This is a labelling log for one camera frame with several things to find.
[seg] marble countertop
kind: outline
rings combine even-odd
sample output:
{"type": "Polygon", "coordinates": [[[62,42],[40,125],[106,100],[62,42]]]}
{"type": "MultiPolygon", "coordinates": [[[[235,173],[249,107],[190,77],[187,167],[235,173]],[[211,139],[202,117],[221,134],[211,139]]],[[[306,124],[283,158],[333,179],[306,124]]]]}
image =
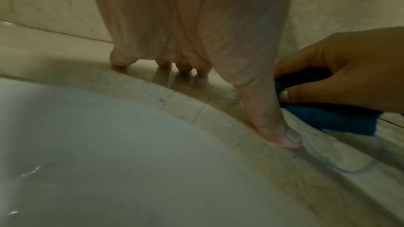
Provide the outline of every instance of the marble countertop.
{"type": "Polygon", "coordinates": [[[183,75],[151,61],[116,69],[108,61],[111,49],[107,42],[0,24],[0,75],[124,98],[192,123],[247,158],[321,226],[400,226],[304,149],[286,150],[261,138],[234,89],[214,71],[208,78],[183,75]]]}

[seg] hand pressing on countertop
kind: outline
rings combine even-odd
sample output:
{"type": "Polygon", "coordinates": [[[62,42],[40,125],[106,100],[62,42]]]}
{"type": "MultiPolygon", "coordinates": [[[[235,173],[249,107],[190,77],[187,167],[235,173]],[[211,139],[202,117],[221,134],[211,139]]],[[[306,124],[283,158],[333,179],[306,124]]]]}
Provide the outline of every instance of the hand pressing on countertop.
{"type": "Polygon", "coordinates": [[[285,89],[282,101],[404,113],[404,27],[334,34],[278,63],[275,78],[308,68],[333,75],[285,89]]]}
{"type": "Polygon", "coordinates": [[[110,61],[138,59],[182,72],[211,68],[235,86],[247,115],[269,141],[298,148],[274,86],[274,56],[289,0],[96,0],[114,41],[110,61]]]}

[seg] sink basin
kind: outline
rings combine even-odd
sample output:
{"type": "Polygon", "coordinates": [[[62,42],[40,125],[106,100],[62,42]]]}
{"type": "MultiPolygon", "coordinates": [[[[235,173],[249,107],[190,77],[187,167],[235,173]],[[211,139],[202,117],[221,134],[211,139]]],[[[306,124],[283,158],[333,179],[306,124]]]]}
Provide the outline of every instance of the sink basin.
{"type": "Polygon", "coordinates": [[[314,226],[191,124],[91,92],[0,79],[0,221],[22,226],[314,226]]]}

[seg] white sink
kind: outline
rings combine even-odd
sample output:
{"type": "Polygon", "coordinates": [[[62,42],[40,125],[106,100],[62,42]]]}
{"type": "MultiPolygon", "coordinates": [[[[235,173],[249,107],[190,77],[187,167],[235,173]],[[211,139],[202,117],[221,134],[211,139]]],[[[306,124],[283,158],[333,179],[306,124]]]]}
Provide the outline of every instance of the white sink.
{"type": "Polygon", "coordinates": [[[151,108],[0,79],[4,227],[313,226],[231,148],[151,108]]]}

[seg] finger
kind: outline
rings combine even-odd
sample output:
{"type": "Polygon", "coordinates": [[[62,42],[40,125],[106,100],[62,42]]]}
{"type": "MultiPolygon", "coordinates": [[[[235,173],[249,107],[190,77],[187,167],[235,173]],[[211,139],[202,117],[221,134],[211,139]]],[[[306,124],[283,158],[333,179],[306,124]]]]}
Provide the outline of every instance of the finger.
{"type": "Polygon", "coordinates": [[[302,138],[286,124],[277,102],[273,79],[268,77],[267,80],[258,83],[258,87],[248,85],[236,88],[247,115],[267,140],[286,148],[299,148],[302,138]]]}
{"type": "Polygon", "coordinates": [[[114,47],[109,56],[109,61],[115,67],[126,67],[135,63],[137,59],[123,55],[116,47],[114,47]]]}
{"type": "Polygon", "coordinates": [[[189,64],[175,64],[180,72],[189,73],[192,70],[192,67],[189,64]]]}
{"type": "Polygon", "coordinates": [[[320,43],[308,46],[275,65],[275,79],[308,68],[327,68],[320,43]]]}
{"type": "Polygon", "coordinates": [[[156,63],[161,69],[169,69],[172,66],[171,62],[164,60],[156,60],[156,63]]]}
{"type": "Polygon", "coordinates": [[[296,85],[283,90],[279,94],[282,102],[297,103],[342,103],[337,80],[333,77],[317,82],[296,85]]]}
{"type": "Polygon", "coordinates": [[[200,77],[206,77],[207,75],[209,75],[211,70],[212,70],[212,67],[205,68],[205,69],[197,69],[197,73],[198,73],[198,76],[200,76],[200,77]]]}

